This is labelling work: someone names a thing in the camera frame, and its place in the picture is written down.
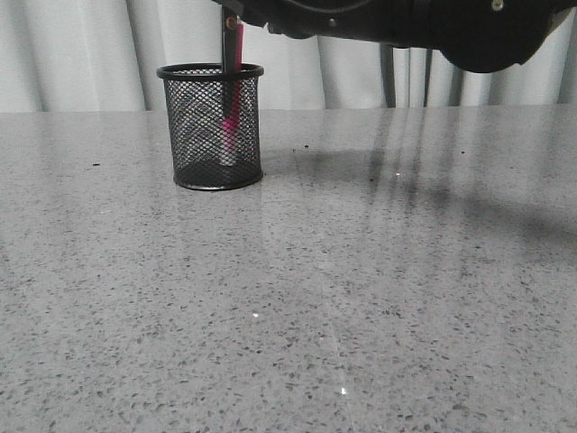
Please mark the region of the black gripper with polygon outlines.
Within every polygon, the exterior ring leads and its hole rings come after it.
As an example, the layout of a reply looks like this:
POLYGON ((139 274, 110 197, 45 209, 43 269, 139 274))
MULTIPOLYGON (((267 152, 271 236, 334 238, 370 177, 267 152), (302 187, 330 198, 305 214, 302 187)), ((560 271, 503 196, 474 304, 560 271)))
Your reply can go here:
POLYGON ((250 25, 293 39, 326 36, 440 51, 492 73, 526 63, 575 8, 551 0, 224 1, 250 25))

